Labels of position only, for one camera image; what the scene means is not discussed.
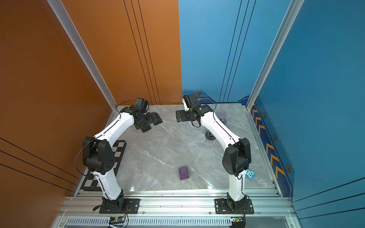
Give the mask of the dark grey round phone stand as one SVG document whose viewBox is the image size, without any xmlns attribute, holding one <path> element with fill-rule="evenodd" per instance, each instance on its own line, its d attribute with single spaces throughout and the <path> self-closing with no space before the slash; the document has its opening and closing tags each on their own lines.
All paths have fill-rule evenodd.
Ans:
<svg viewBox="0 0 365 228">
<path fill-rule="evenodd" d="M 215 136 L 210 132 L 210 131 L 207 131 L 206 133 L 205 133 L 205 137 L 206 137 L 206 139 L 207 140 L 210 140 L 210 141 L 212 141 L 212 140 L 215 140 L 216 138 L 215 138 Z"/>
</svg>

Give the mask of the purple-grey phone stand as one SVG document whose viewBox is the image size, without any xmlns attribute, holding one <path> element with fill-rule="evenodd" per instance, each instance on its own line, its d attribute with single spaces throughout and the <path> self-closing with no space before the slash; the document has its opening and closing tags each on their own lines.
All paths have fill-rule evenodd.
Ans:
<svg viewBox="0 0 365 228">
<path fill-rule="evenodd" d="M 227 124 L 227 115 L 226 112 L 217 112 L 216 113 L 217 117 L 219 118 L 219 120 L 226 125 Z"/>
</svg>

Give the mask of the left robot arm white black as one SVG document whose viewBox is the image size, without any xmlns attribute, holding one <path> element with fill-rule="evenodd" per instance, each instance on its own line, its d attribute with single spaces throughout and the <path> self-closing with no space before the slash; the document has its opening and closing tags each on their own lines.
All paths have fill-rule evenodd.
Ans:
<svg viewBox="0 0 365 228">
<path fill-rule="evenodd" d="M 95 207 L 107 212 L 121 212 L 125 206 L 124 193 L 117 183 L 114 172 L 115 154 L 112 150 L 114 143 L 122 133 L 138 121 L 147 119 L 145 113 L 149 102 L 137 98 L 135 104 L 124 107 L 117 117 L 100 133 L 83 140 L 83 164 L 92 171 L 102 190 L 102 204 Z"/>
</svg>

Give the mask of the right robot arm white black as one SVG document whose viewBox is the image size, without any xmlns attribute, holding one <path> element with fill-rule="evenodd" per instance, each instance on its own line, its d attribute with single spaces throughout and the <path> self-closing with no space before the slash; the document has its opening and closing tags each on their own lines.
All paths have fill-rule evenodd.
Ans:
<svg viewBox="0 0 365 228">
<path fill-rule="evenodd" d="M 247 138 L 235 135 L 207 104 L 200 104 L 196 94 L 183 96 L 183 110 L 176 111 L 177 122 L 197 121 L 205 127 L 224 150 L 222 165 L 229 174 L 227 206 L 233 214 L 247 213 L 250 198 L 245 192 L 245 178 L 252 162 L 251 145 Z"/>
</svg>

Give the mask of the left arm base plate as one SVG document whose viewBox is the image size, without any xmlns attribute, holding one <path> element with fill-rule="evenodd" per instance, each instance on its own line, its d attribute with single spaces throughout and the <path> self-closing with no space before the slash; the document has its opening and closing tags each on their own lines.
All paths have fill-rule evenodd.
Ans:
<svg viewBox="0 0 365 228">
<path fill-rule="evenodd" d="M 140 206 L 140 199 L 102 200 L 100 214 L 137 214 Z"/>
</svg>

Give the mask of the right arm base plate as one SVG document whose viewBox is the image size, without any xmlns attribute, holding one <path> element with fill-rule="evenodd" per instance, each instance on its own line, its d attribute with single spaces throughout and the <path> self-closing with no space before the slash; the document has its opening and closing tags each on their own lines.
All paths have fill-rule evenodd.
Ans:
<svg viewBox="0 0 365 228">
<path fill-rule="evenodd" d="M 216 214 L 246 214 L 255 213 L 251 199 L 234 202 L 232 199 L 218 198 L 214 200 Z"/>
</svg>

